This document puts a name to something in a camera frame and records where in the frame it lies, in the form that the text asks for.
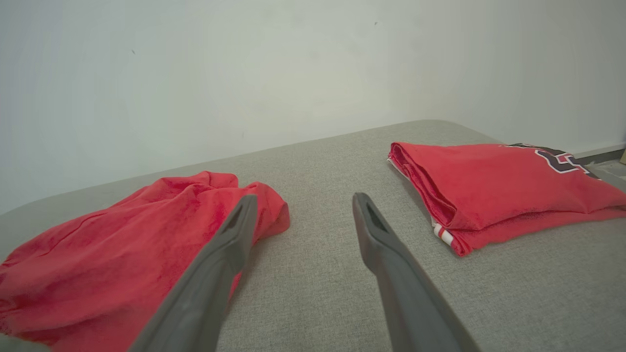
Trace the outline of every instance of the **white wall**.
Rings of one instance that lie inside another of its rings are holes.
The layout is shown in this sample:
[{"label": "white wall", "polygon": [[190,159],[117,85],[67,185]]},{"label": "white wall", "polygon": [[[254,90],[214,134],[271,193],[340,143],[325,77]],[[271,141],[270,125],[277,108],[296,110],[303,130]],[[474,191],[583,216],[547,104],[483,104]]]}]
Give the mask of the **white wall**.
[{"label": "white wall", "polygon": [[587,0],[3,1],[0,213],[423,118],[625,143],[625,17]]}]

